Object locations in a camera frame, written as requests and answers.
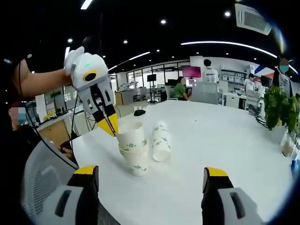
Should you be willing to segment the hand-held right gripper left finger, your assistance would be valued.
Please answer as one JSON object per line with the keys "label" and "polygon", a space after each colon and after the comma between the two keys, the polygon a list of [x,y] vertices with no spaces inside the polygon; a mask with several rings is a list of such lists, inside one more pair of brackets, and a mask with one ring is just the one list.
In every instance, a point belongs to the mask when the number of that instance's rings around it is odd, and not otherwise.
{"label": "hand-held right gripper left finger", "polygon": [[97,225],[99,223],[98,166],[77,169],[43,203],[38,225]]}

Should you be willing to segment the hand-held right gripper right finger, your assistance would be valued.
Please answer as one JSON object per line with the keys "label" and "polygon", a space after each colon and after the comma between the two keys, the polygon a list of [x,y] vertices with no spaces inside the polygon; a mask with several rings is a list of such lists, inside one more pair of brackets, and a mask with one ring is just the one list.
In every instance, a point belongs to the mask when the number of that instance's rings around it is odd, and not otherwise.
{"label": "hand-held right gripper right finger", "polygon": [[214,167],[203,173],[202,223],[204,225],[263,225],[257,204],[228,174]]}

